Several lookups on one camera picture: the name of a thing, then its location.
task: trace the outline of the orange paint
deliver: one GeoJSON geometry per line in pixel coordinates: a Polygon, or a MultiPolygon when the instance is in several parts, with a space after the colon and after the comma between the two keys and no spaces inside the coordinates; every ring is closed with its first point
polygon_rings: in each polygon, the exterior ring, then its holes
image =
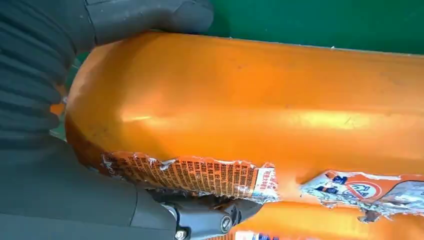
{"type": "Polygon", "coordinates": [[[363,225],[356,209],[305,204],[317,200],[299,186],[327,169],[424,175],[423,76],[420,56],[152,32],[90,54],[67,139],[95,167],[102,151],[275,164],[280,195],[298,203],[267,204],[240,228],[420,235],[424,218],[363,225]]]}

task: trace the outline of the warning label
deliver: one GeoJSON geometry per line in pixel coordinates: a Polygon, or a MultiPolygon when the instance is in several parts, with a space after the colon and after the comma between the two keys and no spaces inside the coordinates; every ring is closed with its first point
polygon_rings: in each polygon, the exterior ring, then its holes
{"type": "Polygon", "coordinates": [[[211,157],[177,157],[159,161],[142,153],[115,152],[102,156],[102,166],[116,178],[198,193],[278,201],[273,167],[211,157]]]}
{"type": "Polygon", "coordinates": [[[424,176],[373,175],[364,172],[328,170],[305,183],[301,190],[316,196],[325,206],[344,204],[365,211],[361,222],[380,216],[415,214],[424,216],[424,176]]]}

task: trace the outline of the green surface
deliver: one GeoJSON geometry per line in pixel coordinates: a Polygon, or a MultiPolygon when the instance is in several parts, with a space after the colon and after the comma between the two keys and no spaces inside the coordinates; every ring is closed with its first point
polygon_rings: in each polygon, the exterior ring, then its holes
{"type": "Polygon", "coordinates": [[[424,0],[212,2],[212,36],[424,54],[424,0]]]}

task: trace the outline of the screw head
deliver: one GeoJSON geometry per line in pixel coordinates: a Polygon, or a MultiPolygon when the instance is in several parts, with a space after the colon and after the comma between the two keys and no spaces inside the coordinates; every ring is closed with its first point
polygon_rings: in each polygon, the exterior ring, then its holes
{"type": "Polygon", "coordinates": [[[221,219],[221,232],[223,234],[228,233],[232,226],[233,226],[233,221],[231,220],[230,216],[226,215],[221,219]]]}
{"type": "Polygon", "coordinates": [[[175,239],[176,240],[184,240],[184,239],[186,239],[186,237],[187,237],[187,232],[184,231],[184,230],[178,230],[175,233],[175,239]]]}

